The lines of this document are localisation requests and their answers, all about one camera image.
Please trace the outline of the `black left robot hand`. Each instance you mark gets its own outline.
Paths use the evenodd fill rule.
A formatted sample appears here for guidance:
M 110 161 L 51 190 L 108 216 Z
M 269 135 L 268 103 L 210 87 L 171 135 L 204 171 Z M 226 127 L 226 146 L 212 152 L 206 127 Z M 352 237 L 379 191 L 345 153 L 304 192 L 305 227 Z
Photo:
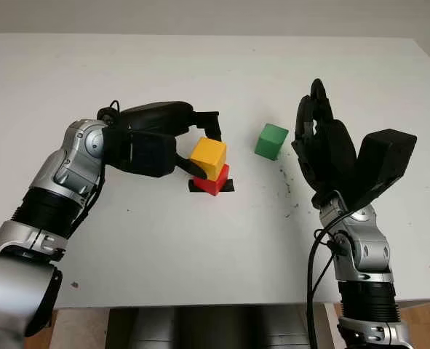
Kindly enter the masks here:
M 221 140 L 217 111 L 197 112 L 183 101 L 150 103 L 120 113 L 127 140 L 118 168 L 149 177 L 163 177 L 179 167 L 190 175 L 208 178 L 206 170 L 177 152 L 176 138 L 191 127 L 203 129 L 212 140 Z

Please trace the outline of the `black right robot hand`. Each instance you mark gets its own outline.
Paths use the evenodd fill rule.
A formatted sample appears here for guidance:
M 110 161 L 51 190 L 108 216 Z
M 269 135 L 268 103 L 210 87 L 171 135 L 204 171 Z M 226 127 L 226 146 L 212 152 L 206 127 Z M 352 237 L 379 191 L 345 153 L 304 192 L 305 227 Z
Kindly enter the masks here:
M 321 79 L 313 80 L 310 93 L 299 102 L 292 148 L 306 182 L 315 191 L 314 208 L 321 209 L 344 193 L 357 155 L 344 123 L 333 116 Z

